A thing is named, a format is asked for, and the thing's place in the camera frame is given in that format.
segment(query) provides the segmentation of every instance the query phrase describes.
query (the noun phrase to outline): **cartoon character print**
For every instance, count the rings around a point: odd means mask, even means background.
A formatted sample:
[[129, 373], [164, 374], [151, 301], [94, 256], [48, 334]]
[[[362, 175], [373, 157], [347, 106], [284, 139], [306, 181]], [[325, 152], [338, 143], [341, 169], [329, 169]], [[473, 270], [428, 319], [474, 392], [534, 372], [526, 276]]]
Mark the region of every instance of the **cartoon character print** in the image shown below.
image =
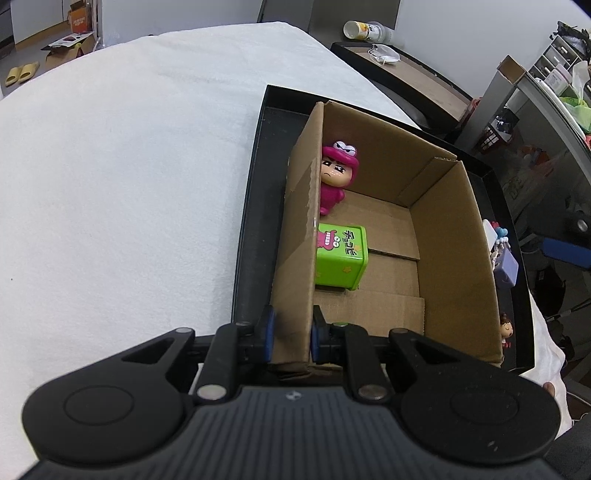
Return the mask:
[[336, 230], [329, 232], [321, 232], [318, 230], [318, 241], [316, 248], [324, 248], [326, 250], [332, 250], [338, 248], [340, 245], [340, 238], [336, 235]]

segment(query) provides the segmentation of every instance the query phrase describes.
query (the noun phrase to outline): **purple keychain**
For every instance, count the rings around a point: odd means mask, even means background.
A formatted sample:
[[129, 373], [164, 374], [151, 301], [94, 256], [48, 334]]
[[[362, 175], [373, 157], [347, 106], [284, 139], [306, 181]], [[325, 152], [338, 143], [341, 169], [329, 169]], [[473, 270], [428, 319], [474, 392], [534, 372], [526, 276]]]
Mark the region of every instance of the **purple keychain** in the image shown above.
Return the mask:
[[509, 239], [506, 236], [507, 229], [497, 227], [495, 231], [499, 236], [495, 241], [495, 248], [491, 255], [492, 273], [495, 277], [495, 284], [497, 288], [515, 287], [519, 264], [509, 249]]

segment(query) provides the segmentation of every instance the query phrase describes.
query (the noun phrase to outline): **small doll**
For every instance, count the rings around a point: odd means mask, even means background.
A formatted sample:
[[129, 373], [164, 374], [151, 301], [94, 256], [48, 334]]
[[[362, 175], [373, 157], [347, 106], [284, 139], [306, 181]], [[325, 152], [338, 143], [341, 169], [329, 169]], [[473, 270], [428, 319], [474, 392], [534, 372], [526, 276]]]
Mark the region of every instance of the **small doll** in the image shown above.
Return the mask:
[[353, 183], [359, 161], [357, 150], [345, 142], [322, 147], [320, 162], [320, 214], [328, 215], [332, 207], [345, 199], [344, 187]]
[[501, 313], [501, 343], [506, 344], [507, 339], [513, 335], [513, 325], [506, 313]]

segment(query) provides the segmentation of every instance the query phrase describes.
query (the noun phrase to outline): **cardboard box on floor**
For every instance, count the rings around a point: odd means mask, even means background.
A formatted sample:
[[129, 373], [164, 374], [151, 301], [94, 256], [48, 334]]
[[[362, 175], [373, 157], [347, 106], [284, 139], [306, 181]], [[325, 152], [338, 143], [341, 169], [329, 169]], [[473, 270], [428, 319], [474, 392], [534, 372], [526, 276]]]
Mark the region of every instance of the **cardboard box on floor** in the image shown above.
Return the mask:
[[66, 63], [67, 61], [77, 59], [82, 55], [87, 55], [88, 53], [92, 52], [93, 48], [95, 47], [95, 42], [95, 36], [90, 35], [81, 42], [78, 42], [69, 48], [60, 47], [50, 50], [50, 52], [47, 54], [47, 57], [45, 57], [46, 70], [54, 69], [55, 67], [59, 67], [59, 65]]

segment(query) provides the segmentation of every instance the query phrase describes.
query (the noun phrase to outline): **yellow slipper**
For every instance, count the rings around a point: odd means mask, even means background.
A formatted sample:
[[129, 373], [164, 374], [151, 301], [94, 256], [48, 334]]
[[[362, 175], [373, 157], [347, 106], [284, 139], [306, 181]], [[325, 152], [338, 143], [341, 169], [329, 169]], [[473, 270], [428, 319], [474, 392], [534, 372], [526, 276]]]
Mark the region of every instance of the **yellow slipper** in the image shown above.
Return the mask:
[[26, 82], [29, 79], [32, 79], [37, 69], [39, 68], [39, 62], [36, 61], [35, 63], [27, 63], [21, 71], [21, 74], [18, 77], [18, 83]]
[[8, 72], [8, 77], [6, 77], [6, 81], [4, 82], [4, 85], [7, 87], [10, 87], [14, 82], [16, 82], [18, 80], [18, 77], [21, 74], [21, 70], [22, 70], [22, 67], [11, 68], [10, 72]]

